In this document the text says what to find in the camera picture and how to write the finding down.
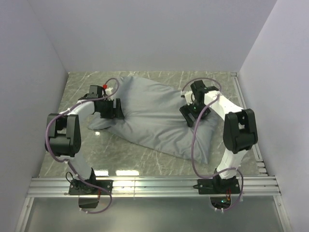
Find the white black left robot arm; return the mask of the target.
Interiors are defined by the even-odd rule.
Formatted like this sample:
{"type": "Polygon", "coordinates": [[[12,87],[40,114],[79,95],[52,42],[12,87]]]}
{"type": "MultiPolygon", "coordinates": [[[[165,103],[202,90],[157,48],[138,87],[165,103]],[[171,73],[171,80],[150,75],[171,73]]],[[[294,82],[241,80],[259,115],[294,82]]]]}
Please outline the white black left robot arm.
{"type": "Polygon", "coordinates": [[[93,168],[81,154],[80,124],[94,113],[103,119],[124,119],[121,101],[113,97],[117,91],[116,87],[91,85],[74,106],[47,117],[45,148],[55,161],[69,166],[70,185],[85,194],[93,194],[98,184],[93,168]]]}

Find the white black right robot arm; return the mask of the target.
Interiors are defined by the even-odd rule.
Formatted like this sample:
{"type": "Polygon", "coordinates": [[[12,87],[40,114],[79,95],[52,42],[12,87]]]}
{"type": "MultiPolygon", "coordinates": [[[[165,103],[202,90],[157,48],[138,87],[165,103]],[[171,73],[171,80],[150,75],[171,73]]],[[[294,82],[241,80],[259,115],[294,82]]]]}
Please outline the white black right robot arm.
{"type": "Polygon", "coordinates": [[[238,167],[248,150],[258,142],[255,114],[252,109],[237,106],[222,94],[222,86],[207,87],[204,78],[188,82],[190,91],[181,91],[186,104],[180,112],[187,126],[198,127],[201,119],[215,112],[223,121],[225,152],[214,174],[201,176],[194,187],[200,194],[242,193],[236,178],[238,167]]]}

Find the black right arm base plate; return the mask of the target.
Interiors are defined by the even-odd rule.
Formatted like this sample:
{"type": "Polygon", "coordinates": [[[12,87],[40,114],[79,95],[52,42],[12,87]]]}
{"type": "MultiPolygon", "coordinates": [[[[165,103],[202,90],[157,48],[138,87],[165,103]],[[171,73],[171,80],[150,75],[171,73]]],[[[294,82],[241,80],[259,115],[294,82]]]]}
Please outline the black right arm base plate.
{"type": "Polygon", "coordinates": [[[230,179],[221,179],[219,176],[216,176],[212,179],[198,179],[197,184],[194,185],[193,188],[197,189],[200,195],[240,193],[239,181],[235,177],[230,179]]]}

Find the grey pillowcase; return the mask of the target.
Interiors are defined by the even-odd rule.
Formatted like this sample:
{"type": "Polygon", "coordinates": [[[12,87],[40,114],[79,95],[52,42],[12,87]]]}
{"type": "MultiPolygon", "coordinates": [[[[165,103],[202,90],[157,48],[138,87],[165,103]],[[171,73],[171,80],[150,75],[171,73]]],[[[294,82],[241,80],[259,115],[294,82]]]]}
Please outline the grey pillowcase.
{"type": "Polygon", "coordinates": [[[88,125],[158,152],[207,164],[219,116],[212,112],[200,120],[196,141],[179,109],[186,104],[180,91],[142,77],[120,77],[115,98],[120,98],[125,119],[103,119],[96,113],[88,125]]]}

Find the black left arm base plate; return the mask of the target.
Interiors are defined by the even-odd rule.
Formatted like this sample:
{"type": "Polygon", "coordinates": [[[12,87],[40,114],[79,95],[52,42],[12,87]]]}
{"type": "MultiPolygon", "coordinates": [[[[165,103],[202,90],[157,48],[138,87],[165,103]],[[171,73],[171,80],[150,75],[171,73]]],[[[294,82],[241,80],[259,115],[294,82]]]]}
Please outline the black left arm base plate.
{"type": "Polygon", "coordinates": [[[73,179],[70,183],[69,187],[69,195],[108,195],[112,192],[112,180],[97,180],[94,185],[107,190],[108,193],[94,187],[90,187],[89,185],[84,184],[80,180],[73,179]]]}

